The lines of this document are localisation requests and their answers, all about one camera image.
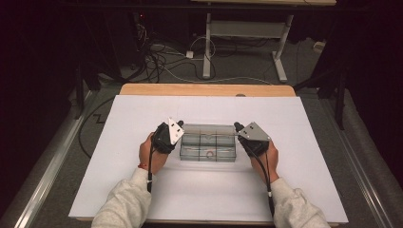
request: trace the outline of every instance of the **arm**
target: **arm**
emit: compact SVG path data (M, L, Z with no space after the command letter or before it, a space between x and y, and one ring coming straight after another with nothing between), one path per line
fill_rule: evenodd
M259 159L269 172L276 211L274 223L277 227L329 227L322 211L305 198L302 190L292 189L278 176L278 150L273 142L270 142L268 150ZM251 164L265 181L258 161L251 158Z
M91 227L140 227L151 203L146 186L147 171L137 168L130 180L120 181L110 191Z
M143 225L151 204L151 194L147 191L148 159L151 136L140 145L140 165L130 180L120 181L110 191L106 203L92 221L92 227L140 227ZM163 168L167 154L152 153L151 173Z

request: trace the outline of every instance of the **white tabletop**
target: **white tabletop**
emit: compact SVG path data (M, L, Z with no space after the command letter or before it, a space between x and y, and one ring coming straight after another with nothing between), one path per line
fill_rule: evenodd
M329 222L348 221L298 97L117 96L70 217L95 216L116 183L131 176L140 143L168 117L186 124L256 122L279 150L278 173ZM148 219L272 221L265 187L239 143L233 163L180 161L179 144L153 184Z
M336 0L192 0L194 2L210 3L242 3L265 5L307 5L307 6L334 6Z

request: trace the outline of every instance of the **clear plastic container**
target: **clear plastic container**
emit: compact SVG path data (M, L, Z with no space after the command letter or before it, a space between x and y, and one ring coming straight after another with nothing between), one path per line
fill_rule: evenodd
M217 124L184 124L181 160L196 162L234 162L235 127Z

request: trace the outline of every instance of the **white desk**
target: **white desk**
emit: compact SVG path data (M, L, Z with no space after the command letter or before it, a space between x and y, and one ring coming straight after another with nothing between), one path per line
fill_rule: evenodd
M291 186L302 188L308 200L322 208L329 222L347 222L298 97L118 96L70 217L91 219L95 216L108 192L119 180L129 178L139 163L139 144L167 117L188 124L257 122L279 150L280 175ZM153 184L148 220L272 222L265 187L240 144L234 163L180 161L179 149L177 145Z
M333 6L336 0L193 0L196 2L212 3L243 3L243 4L265 4L265 5L307 5L311 7ZM282 83L287 82L287 76L281 62L281 53L287 41L288 32L293 22L294 15L288 15L284 23L267 22L240 22L240 21L213 21L211 13L207 13L205 32L205 51L203 62L203 74L205 79L210 78L210 38L217 36L240 36L240 37L260 37L279 38L278 50L272 52L272 57L278 78Z

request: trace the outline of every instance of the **dark background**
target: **dark background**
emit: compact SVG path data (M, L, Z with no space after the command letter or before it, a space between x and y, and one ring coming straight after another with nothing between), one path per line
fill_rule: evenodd
M321 41L332 34L315 74L331 67L338 58L348 57L347 87L357 111L403 185L403 47L397 2L374 1L371 15L346 16L337 24L330 15L296 16L289 40L312 37ZM371 1L337 2L347 7L368 3ZM193 33L204 33L203 13L149 12L145 16L151 30L179 43L188 44ZM51 0L2 1L0 29L2 215L67 115L75 69L81 66L89 87L97 89L97 72L119 78L119 66L130 64L127 59L136 62L141 54L136 52L126 14L91 12L83 17L76 11L60 9ZM125 45L117 39L125 39ZM318 86L326 84L329 82L325 80Z

